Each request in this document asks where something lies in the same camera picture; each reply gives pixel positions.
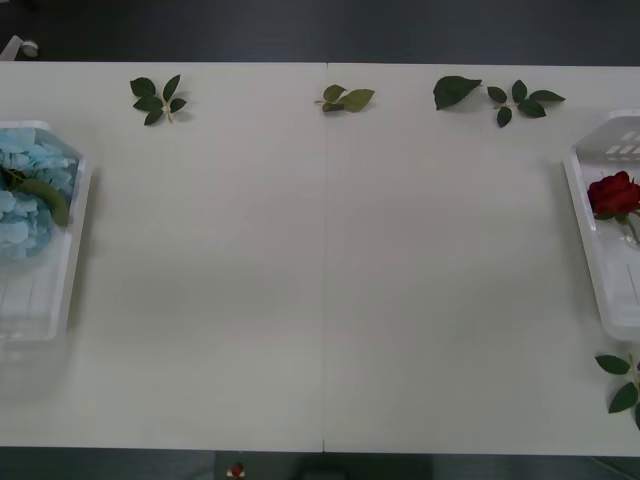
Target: dark floor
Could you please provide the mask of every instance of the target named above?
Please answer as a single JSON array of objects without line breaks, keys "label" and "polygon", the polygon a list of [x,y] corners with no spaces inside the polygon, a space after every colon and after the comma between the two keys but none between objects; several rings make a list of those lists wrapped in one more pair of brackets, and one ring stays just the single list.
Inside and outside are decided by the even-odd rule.
[{"label": "dark floor", "polygon": [[637,0],[11,1],[42,60],[640,65]]},{"label": "dark floor", "polygon": [[15,448],[0,449],[0,478],[223,480],[238,461],[247,480],[306,480],[305,472],[349,480],[624,480],[640,473],[638,459]]}]

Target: white table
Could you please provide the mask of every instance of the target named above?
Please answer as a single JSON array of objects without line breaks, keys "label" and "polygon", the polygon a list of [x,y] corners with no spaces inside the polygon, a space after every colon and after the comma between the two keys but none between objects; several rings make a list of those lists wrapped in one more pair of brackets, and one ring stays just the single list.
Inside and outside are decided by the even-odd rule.
[{"label": "white table", "polygon": [[[567,97],[495,124],[486,93],[435,110],[444,75]],[[330,65],[376,90],[328,122],[325,447],[638,455],[561,165],[640,69]]]},{"label": "white table", "polygon": [[[182,120],[144,127],[129,80],[178,73]],[[3,119],[99,164],[69,345],[3,357],[0,444],[321,450],[326,65],[0,77]]]},{"label": "white table", "polygon": [[[182,73],[183,122],[128,81]],[[445,74],[568,101],[503,130]],[[637,455],[561,160],[640,70],[4,64],[100,163],[66,348],[0,357],[0,445]],[[325,86],[373,88],[324,118]]]}]

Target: flower stem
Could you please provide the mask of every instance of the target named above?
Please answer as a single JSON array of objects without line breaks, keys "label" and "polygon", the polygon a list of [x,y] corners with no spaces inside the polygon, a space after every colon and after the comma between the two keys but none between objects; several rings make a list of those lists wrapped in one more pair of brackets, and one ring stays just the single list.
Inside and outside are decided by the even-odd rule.
[{"label": "flower stem", "polygon": [[640,383],[638,382],[638,371],[633,362],[633,355],[629,354],[629,362],[631,363],[631,376],[633,376],[633,384],[637,390],[640,390]]},{"label": "flower stem", "polygon": [[173,116],[171,115],[171,107],[166,102],[164,98],[161,98],[162,103],[164,104],[164,112],[167,114],[167,118],[169,119],[169,123],[173,123]]},{"label": "flower stem", "polygon": [[633,235],[633,239],[636,241],[638,246],[640,246],[640,239],[638,239],[638,232],[636,232],[636,227],[633,226],[633,223],[631,222],[631,220],[627,222],[627,225],[629,225],[629,230],[631,230],[631,235]]},{"label": "flower stem", "polygon": [[507,108],[516,108],[517,106],[518,106],[518,104],[517,104],[517,103],[500,103],[500,104],[498,104],[498,105],[494,105],[494,106],[493,106],[493,109],[494,109],[494,110],[499,110],[499,109],[501,109],[502,107],[507,107]]}]

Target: hydrangea petal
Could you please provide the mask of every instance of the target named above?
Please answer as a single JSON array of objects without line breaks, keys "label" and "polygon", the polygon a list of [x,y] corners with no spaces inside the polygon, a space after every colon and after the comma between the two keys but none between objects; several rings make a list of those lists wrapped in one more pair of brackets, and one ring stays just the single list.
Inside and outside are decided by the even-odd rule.
[{"label": "hydrangea petal", "polygon": [[10,212],[16,205],[16,199],[11,192],[0,190],[0,211]]}]

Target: rose stem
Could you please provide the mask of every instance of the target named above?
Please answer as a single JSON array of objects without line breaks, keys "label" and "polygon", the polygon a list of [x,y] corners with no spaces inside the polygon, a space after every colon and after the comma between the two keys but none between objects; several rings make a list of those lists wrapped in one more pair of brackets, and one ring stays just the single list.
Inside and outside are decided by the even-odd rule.
[{"label": "rose stem", "polygon": [[631,223],[631,220],[629,220],[629,223],[627,225],[629,225],[629,229],[631,230],[631,235],[633,235],[633,239],[640,246],[640,240],[638,239],[638,232],[636,232],[636,227],[633,226],[633,223]]}]

